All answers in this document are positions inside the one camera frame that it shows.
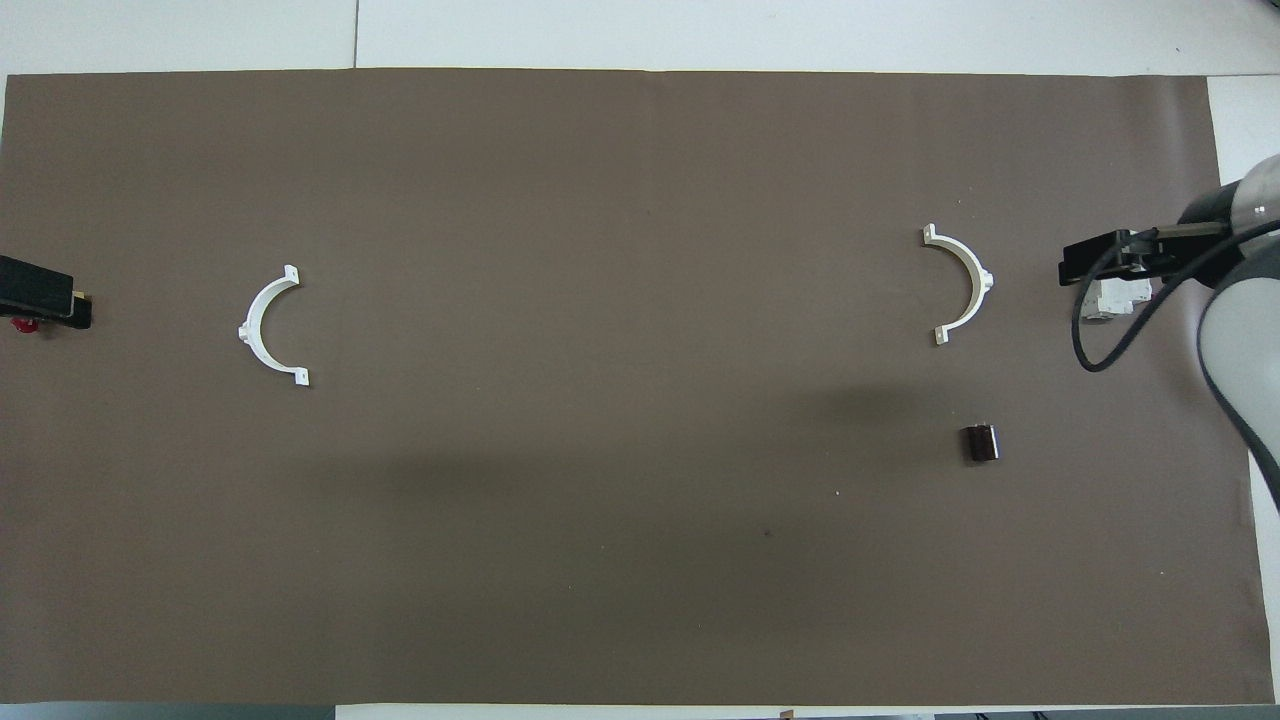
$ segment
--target brown paper mat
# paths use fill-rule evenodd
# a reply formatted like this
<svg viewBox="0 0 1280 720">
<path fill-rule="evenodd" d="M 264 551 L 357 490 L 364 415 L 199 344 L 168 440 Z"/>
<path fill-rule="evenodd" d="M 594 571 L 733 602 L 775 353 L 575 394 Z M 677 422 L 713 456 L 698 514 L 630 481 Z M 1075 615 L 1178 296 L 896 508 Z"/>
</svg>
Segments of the brown paper mat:
<svg viewBox="0 0 1280 720">
<path fill-rule="evenodd" d="M 1075 366 L 1064 243 L 1217 184 L 1201 78 L 13 77 L 0 700 L 1270 702 L 1196 293 Z M 995 273 L 946 347 L 968 278 Z M 303 286 L 236 337 L 253 295 Z M 1005 457 L 964 462 L 996 424 Z"/>
</svg>

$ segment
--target gray floor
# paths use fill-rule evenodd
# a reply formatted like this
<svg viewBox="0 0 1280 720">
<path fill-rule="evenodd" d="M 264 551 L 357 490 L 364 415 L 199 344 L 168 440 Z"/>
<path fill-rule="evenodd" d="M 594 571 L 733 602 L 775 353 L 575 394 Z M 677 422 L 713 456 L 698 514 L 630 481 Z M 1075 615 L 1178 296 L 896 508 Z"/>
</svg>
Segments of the gray floor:
<svg viewBox="0 0 1280 720">
<path fill-rule="evenodd" d="M 1280 706 L 1243 705 L 1236 707 L 1165 707 L 1148 710 L 1055 710 L 1048 720 L 1276 720 Z M 988 712 L 991 720 L 1032 720 L 1030 712 Z M 975 715 L 938 715 L 937 720 L 975 720 Z"/>
</svg>

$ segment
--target white semicircular bracket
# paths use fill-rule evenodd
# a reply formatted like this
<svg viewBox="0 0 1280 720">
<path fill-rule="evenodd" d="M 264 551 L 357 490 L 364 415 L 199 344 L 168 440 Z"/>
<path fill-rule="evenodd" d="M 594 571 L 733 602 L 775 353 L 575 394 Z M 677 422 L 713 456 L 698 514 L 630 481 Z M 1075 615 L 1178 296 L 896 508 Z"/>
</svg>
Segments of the white semicircular bracket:
<svg viewBox="0 0 1280 720">
<path fill-rule="evenodd" d="M 284 277 L 274 279 L 268 283 L 261 291 L 259 291 L 257 297 L 248 306 L 248 316 L 244 318 L 244 324 L 239 327 L 241 340 L 248 345 L 253 355 L 262 361 L 264 365 L 273 370 L 279 370 L 282 373 L 293 374 L 293 384 L 310 386 L 311 377 L 306 368 L 291 368 L 284 363 L 280 363 L 271 354 L 268 352 L 266 346 L 262 345 L 262 315 L 266 314 L 266 306 L 275 300 L 276 295 L 289 290 L 291 287 L 297 287 L 302 284 L 298 279 L 298 269 L 293 265 L 284 266 Z"/>
<path fill-rule="evenodd" d="M 996 284 L 996 275 L 992 275 L 986 268 L 982 266 L 982 263 L 978 261 L 978 256 L 974 255 L 973 250 L 969 250 L 965 243 L 954 237 L 938 234 L 933 223 L 924 225 L 924 245 L 945 247 L 946 250 L 954 252 L 955 256 L 964 263 L 965 269 L 969 270 L 969 282 L 973 287 L 969 292 L 969 307 L 965 309 L 964 314 L 960 315 L 960 318 L 954 323 L 933 328 L 933 340 L 937 341 L 938 345 L 943 345 L 951 340 L 951 331 L 968 323 L 975 314 L 978 314 L 978 307 L 982 307 L 982 299 L 986 297 L 987 291 Z"/>
</svg>

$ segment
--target white table surface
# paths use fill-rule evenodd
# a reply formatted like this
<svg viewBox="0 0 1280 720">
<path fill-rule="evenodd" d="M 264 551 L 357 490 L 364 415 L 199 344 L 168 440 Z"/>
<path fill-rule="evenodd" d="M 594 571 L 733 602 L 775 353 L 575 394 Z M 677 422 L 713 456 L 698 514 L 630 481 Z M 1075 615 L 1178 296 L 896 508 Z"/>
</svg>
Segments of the white table surface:
<svg viewBox="0 0 1280 720">
<path fill-rule="evenodd" d="M 0 0 L 5 78 L 351 67 L 1211 76 L 1222 182 L 1280 152 L 1280 9 L 1267 0 Z M 1280 515 L 1256 468 L 1253 500 L 1280 685 Z M 781 710 L 369 705 L 339 706 L 338 717 L 694 720 Z M 974 710 L 1014 707 L 796 715 Z"/>
</svg>

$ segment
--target black cable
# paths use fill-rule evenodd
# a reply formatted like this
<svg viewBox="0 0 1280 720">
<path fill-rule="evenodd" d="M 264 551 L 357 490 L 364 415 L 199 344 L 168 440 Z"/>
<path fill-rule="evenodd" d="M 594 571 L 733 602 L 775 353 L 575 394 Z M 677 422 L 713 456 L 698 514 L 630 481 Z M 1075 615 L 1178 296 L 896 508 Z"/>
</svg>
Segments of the black cable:
<svg viewBox="0 0 1280 720">
<path fill-rule="evenodd" d="M 1203 255 L 1188 263 L 1187 266 L 1179 270 L 1176 275 L 1172 275 L 1171 278 L 1165 281 L 1164 287 L 1161 287 L 1160 292 L 1157 292 L 1156 296 L 1151 299 L 1151 302 L 1148 302 L 1147 306 L 1142 309 L 1142 313 L 1139 313 L 1138 316 L 1134 318 L 1133 324 L 1129 325 L 1129 329 L 1126 329 L 1124 336 L 1120 337 L 1120 342 L 1117 342 L 1115 347 L 1111 348 L 1111 352 L 1108 352 L 1107 356 L 1103 357 L 1102 360 L 1093 363 L 1084 354 L 1084 346 L 1080 345 L 1080 310 L 1084 307 L 1084 296 L 1089 291 L 1089 286 L 1093 284 L 1093 281 L 1097 279 L 1098 273 L 1102 272 L 1102 268 L 1105 268 L 1107 263 L 1110 263 L 1116 256 L 1116 254 L 1120 252 L 1120 242 L 1116 242 L 1115 245 L 1111 246 L 1111 249 L 1103 252 L 1101 258 L 1093 261 L 1093 265 L 1089 268 L 1089 272 L 1085 273 L 1084 278 L 1080 281 L 1080 292 L 1076 293 L 1075 305 L 1071 309 L 1071 350 L 1075 351 L 1075 359 L 1080 361 L 1082 368 L 1084 368 L 1091 373 L 1101 373 L 1102 370 L 1106 370 L 1116 360 L 1119 360 L 1121 355 L 1124 355 L 1125 350 L 1129 350 L 1129 346 L 1133 343 L 1133 340 L 1138 337 L 1139 332 L 1142 332 L 1142 328 L 1143 325 L 1147 324 L 1147 320 L 1151 319 L 1151 316 L 1156 313 L 1157 309 L 1160 309 L 1160 306 L 1165 302 L 1165 300 L 1169 300 L 1169 296 L 1175 290 L 1178 290 L 1178 286 L 1183 284 L 1183 282 L 1185 282 L 1197 272 L 1199 272 L 1199 269 L 1203 268 L 1206 263 L 1208 263 L 1213 258 L 1217 258 L 1222 252 L 1238 245 L 1243 245 L 1253 238 L 1262 237 L 1267 233 L 1275 232 L 1277 229 L 1280 229 L 1280 220 L 1271 220 L 1270 223 L 1263 223 L 1256 228 L 1244 231 L 1239 234 L 1233 234 L 1226 240 L 1219 241 L 1217 245 L 1210 247 L 1208 251 L 1206 251 Z M 1156 236 L 1157 236 L 1156 228 L 1151 228 L 1149 231 L 1143 231 L 1129 236 L 1125 240 L 1125 242 L 1133 242 L 1135 240 L 1137 241 L 1155 240 Z"/>
</svg>

